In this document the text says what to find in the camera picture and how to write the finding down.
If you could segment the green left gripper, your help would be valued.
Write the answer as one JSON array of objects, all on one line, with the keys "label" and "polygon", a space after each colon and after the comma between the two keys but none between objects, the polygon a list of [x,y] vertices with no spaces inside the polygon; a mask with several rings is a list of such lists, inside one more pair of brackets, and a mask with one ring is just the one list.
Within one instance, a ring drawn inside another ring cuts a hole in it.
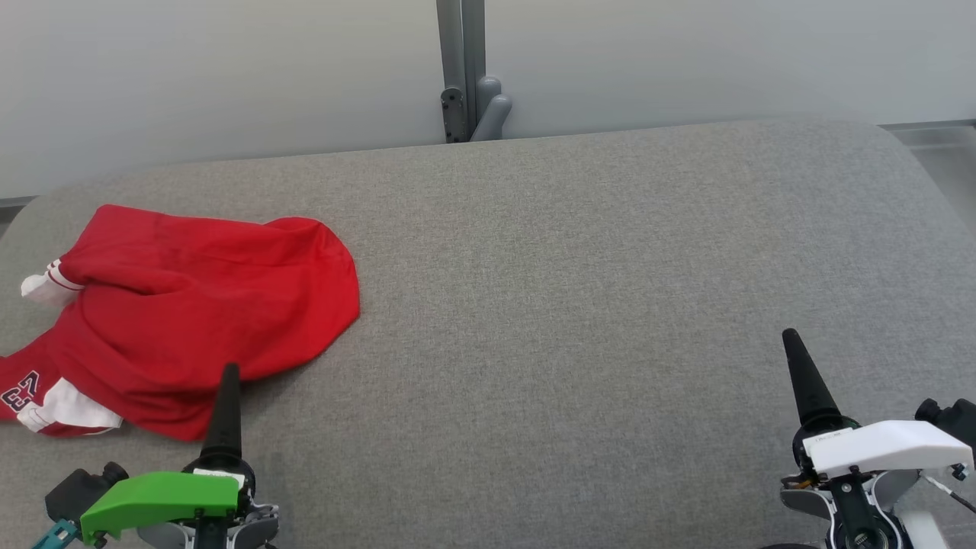
[{"label": "green left gripper", "polygon": [[[241,383],[238,364],[226,364],[200,451],[204,462],[242,459]],[[257,477],[244,462],[222,470],[192,464],[188,471],[158,471],[115,483],[80,518],[86,545],[103,545],[128,529],[173,524],[193,529],[193,545],[226,545],[247,514]]]}]

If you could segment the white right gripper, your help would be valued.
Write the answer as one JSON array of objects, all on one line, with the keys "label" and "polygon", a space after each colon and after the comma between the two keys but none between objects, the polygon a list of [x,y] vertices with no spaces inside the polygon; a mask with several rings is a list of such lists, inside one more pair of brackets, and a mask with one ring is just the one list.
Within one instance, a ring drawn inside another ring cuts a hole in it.
[{"label": "white right gripper", "polygon": [[[791,388],[801,426],[839,421],[840,411],[820,375],[801,334],[782,332]],[[822,480],[861,473],[948,468],[974,465],[972,447],[928,422],[885,420],[861,428],[812,435],[801,449]]]}]

